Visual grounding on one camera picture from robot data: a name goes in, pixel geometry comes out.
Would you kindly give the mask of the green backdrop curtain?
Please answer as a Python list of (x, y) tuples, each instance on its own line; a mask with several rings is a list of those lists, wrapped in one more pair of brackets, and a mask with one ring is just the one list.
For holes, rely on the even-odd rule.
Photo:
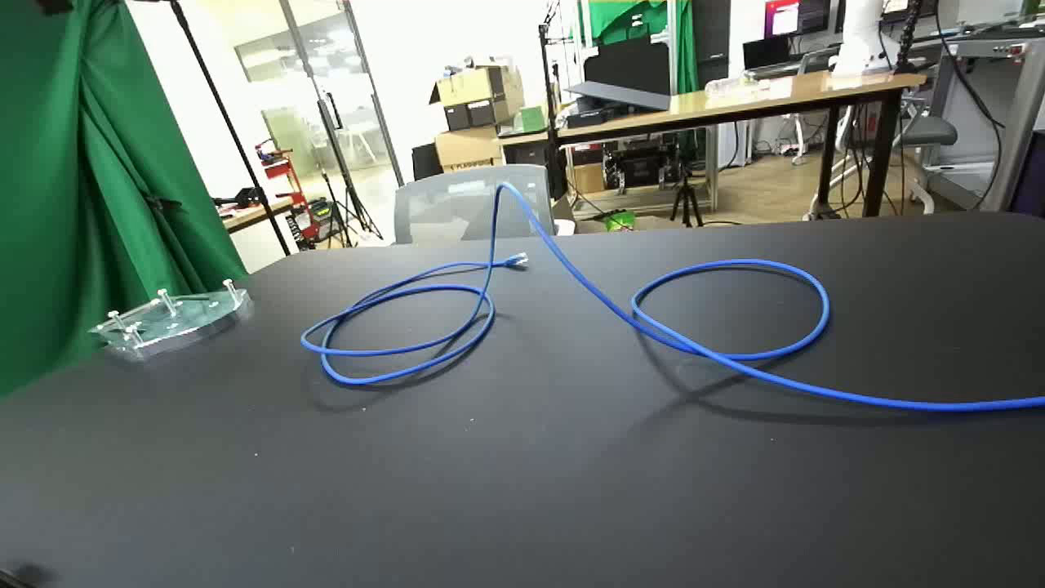
[(0, 0), (0, 396), (246, 271), (124, 0)]

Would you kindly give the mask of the clear acrylic plate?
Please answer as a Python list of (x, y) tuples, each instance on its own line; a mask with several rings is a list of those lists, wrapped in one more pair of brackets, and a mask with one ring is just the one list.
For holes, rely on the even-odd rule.
[(251, 318), (251, 294), (231, 276), (220, 289), (171, 294), (159, 288), (147, 303), (112, 309), (92, 335), (119, 358), (142, 361), (223, 333)]

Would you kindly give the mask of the wooden desk with black legs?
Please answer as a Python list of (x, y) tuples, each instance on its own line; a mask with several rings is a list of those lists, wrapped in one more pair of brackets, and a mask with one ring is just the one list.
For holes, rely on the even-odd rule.
[(842, 107), (874, 104), (878, 127), (872, 136), (872, 171), (866, 184), (862, 214), (872, 217), (883, 209), (894, 119), (902, 111), (902, 94), (919, 87), (919, 73), (872, 73), (872, 75), (833, 75), (806, 73), (791, 77), (774, 77), (768, 85), (753, 82), (735, 90), (687, 90), (674, 94), (664, 111), (628, 114), (600, 123), (566, 127), (547, 123), (537, 134), (502, 136), (498, 147), (530, 147), (538, 143), (545, 158), (556, 158), (566, 143), (604, 143), (631, 134), (664, 134), (664, 130), (692, 130), (725, 119), (751, 119), (796, 111), (827, 111), (833, 119)]

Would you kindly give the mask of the grey mesh office chair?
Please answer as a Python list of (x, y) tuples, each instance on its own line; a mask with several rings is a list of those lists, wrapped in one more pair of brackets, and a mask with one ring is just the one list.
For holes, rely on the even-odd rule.
[(531, 214), (556, 228), (545, 171), (538, 163), (466, 167), (404, 184), (394, 191), (394, 242), (488, 242), (492, 191), (498, 184), (519, 188)]

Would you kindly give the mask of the stacked cardboard boxes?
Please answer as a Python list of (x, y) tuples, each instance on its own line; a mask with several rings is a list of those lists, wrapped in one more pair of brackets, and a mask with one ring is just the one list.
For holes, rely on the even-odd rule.
[(445, 111), (437, 163), (488, 167), (498, 159), (498, 130), (522, 111), (522, 82), (514, 66), (471, 66), (437, 77), (430, 102)]

